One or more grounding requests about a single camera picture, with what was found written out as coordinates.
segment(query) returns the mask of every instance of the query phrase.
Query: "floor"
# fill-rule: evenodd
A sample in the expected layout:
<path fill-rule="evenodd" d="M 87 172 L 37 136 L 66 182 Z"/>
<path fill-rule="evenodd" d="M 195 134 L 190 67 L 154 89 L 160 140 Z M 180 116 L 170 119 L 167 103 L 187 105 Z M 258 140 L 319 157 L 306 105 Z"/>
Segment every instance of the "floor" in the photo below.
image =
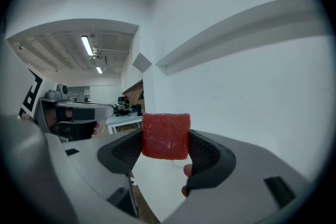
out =
<path fill-rule="evenodd" d="M 129 130 L 129 129 L 135 129 L 137 128 L 136 126 L 137 126 L 136 124 L 124 125 L 124 126 L 118 127 L 117 132 Z M 98 137 L 98 136 L 103 136 L 103 135 L 110 135 L 107 125 L 105 124 L 101 124 L 97 134 L 94 135 L 93 137 Z M 160 223 L 159 220 L 156 218 L 155 214 L 152 212 L 151 208 L 148 206 L 145 199 L 143 198 L 138 186 L 132 185 L 132 190 L 133 190 L 133 197 L 134 197 L 135 203 L 139 209 L 139 219 L 148 224 Z"/>

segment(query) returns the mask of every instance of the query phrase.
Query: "equipment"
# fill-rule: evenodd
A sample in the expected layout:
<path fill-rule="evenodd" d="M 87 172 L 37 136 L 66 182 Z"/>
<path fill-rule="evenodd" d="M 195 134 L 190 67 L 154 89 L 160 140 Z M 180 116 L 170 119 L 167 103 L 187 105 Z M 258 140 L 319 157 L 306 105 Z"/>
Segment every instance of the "equipment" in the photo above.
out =
<path fill-rule="evenodd" d="M 57 91 L 62 93 L 62 99 L 68 98 L 68 87 L 65 84 L 58 84 Z"/>
<path fill-rule="evenodd" d="M 139 223 L 129 176 L 141 153 L 141 130 L 61 144 L 56 136 L 17 118 L 4 122 L 5 132 L 18 134 L 2 136 L 5 161 L 12 164 L 8 171 L 26 197 L 53 220 Z M 26 141 L 35 143 L 20 147 Z M 295 170 L 261 147 L 194 130 L 189 143 L 189 195 L 164 223 L 207 223 L 209 216 L 224 223 L 257 223 L 308 187 Z M 27 167 L 22 156 L 29 152 L 36 161 Z M 35 173 L 30 184 L 42 195 L 18 178 L 30 169 Z M 46 176 L 48 185 L 39 184 Z M 51 207 L 50 197 L 67 202 Z"/>
<path fill-rule="evenodd" d="M 63 112 L 71 109 L 67 126 L 108 117 L 113 107 L 45 99 L 49 90 L 57 91 L 56 83 L 29 72 L 8 50 L 3 36 L 0 42 L 2 70 L 20 70 L 12 80 L 7 72 L 0 76 L 5 99 L 0 115 L 2 158 L 17 189 L 48 222 L 139 223 L 129 176 L 141 153 L 142 131 L 61 143 L 60 135 L 49 133 L 44 105 Z M 6 102 L 14 90 L 40 128 L 13 115 L 22 103 Z M 190 130 L 188 143 L 193 162 L 188 198 L 164 223 L 257 223 L 290 206 L 309 187 L 299 173 L 259 146 L 195 130 Z"/>
<path fill-rule="evenodd" d="M 141 115 L 142 115 L 141 105 L 140 105 L 140 104 L 137 104 L 137 105 L 135 105 L 135 107 L 136 107 L 136 110 L 137 110 L 137 115 L 138 115 L 138 116 L 141 116 Z"/>

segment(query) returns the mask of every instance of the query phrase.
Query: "person's hand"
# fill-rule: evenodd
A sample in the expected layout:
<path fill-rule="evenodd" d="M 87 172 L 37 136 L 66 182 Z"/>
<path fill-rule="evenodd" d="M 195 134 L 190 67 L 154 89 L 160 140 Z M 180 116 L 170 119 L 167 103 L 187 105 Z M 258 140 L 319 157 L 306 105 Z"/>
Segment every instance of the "person's hand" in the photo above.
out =
<path fill-rule="evenodd" d="M 44 112 L 48 128 L 52 128 L 57 123 L 56 109 L 49 109 Z M 72 118 L 72 110 L 66 110 L 66 117 Z"/>
<path fill-rule="evenodd" d="M 193 165 L 192 164 L 187 164 L 183 167 L 183 172 L 184 174 L 190 178 L 192 176 L 192 170 L 193 170 Z M 187 197 L 187 189 L 186 186 L 182 187 L 182 194 Z"/>

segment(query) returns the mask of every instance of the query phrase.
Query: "gray robot arm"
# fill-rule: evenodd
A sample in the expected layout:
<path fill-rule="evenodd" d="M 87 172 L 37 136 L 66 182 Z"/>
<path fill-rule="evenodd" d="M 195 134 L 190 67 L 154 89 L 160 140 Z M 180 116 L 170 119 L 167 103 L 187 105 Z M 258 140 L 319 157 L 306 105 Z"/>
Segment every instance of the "gray robot arm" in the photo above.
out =
<path fill-rule="evenodd" d="M 7 127 L 22 124 L 26 123 L 11 119 Z M 53 184 L 61 185 L 46 188 L 45 195 L 38 198 L 66 196 L 70 203 L 66 208 L 80 223 L 97 219 L 100 223 L 139 222 L 129 173 L 141 153 L 141 130 L 69 143 L 36 130 L 25 137 L 30 141 L 35 137 L 39 145 L 34 145 L 35 150 L 50 156 L 50 162 L 45 163 L 48 169 L 35 170 L 36 180 L 47 173 Z M 18 144 L 11 148 L 27 145 L 25 140 L 14 142 Z M 299 173 L 271 152 L 223 136 L 191 130 L 189 154 L 194 169 L 187 182 L 188 198 L 165 223 L 256 223 L 278 212 L 308 187 Z M 10 148 L 6 155 L 13 155 Z M 30 184 L 38 183 L 34 180 L 32 177 Z M 28 196 L 33 195 L 27 184 L 18 183 Z M 41 204 L 41 209 L 47 210 L 48 203 Z M 58 209 L 48 210 L 57 214 Z"/>

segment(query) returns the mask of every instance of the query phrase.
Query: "gray machine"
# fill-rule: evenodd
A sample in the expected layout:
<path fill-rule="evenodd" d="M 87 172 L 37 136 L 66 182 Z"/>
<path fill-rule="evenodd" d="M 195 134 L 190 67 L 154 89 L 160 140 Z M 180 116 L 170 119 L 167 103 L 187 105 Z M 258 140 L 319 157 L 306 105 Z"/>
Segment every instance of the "gray machine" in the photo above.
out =
<path fill-rule="evenodd" d="M 96 122 L 109 118 L 114 113 L 111 105 L 72 102 L 62 98 L 60 91 L 49 91 L 46 96 L 47 98 L 38 99 L 33 120 L 44 133 L 53 132 L 62 142 L 91 138 Z M 55 126 L 47 124 L 46 112 L 50 110 L 55 111 Z M 66 117 L 67 110 L 71 112 L 69 118 Z"/>
<path fill-rule="evenodd" d="M 129 176 L 142 149 L 140 129 L 61 143 L 16 117 L 4 128 L 20 134 L 2 137 L 8 171 L 46 217 L 64 223 L 139 223 Z M 189 139 L 188 198 L 164 223 L 257 223 L 290 206 L 309 187 L 264 148 L 195 130 Z"/>

